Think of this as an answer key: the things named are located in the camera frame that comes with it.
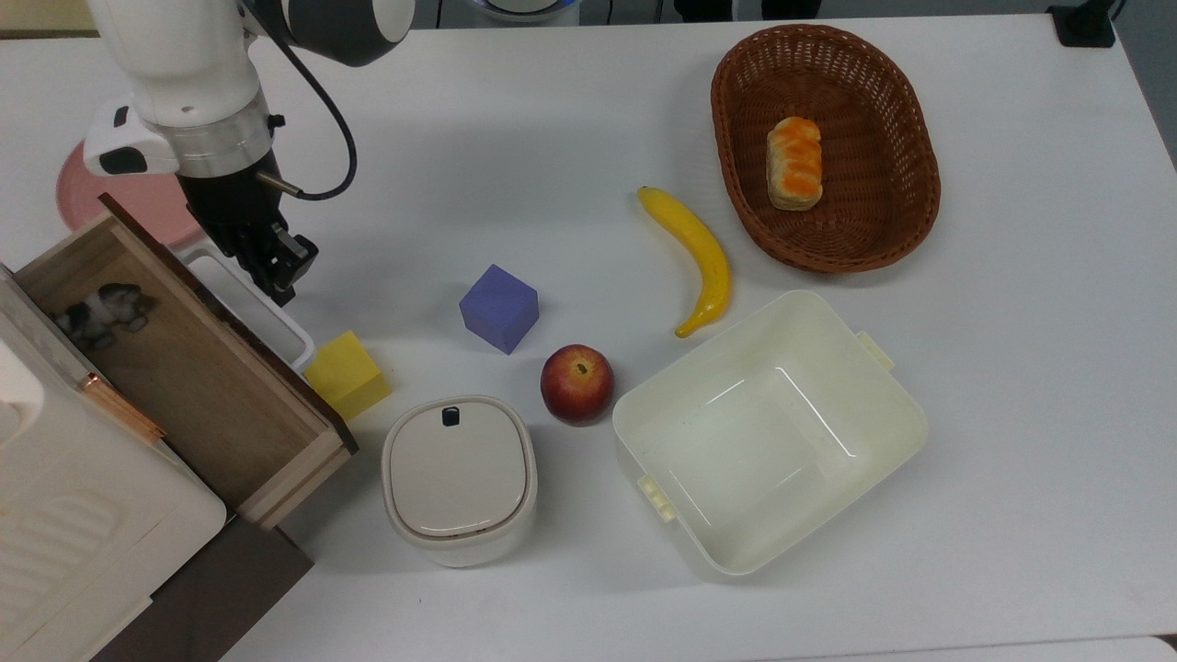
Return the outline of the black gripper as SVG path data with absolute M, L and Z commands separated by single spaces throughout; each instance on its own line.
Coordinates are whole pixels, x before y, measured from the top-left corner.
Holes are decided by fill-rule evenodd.
M 177 181 L 206 236 L 238 258 L 253 284 L 282 307 L 294 298 L 292 284 L 311 267 L 318 247 L 301 234 L 275 231 L 290 230 L 280 213 L 281 193 L 257 179 L 259 172 L 280 173 L 273 152 L 231 176 L 179 176 Z

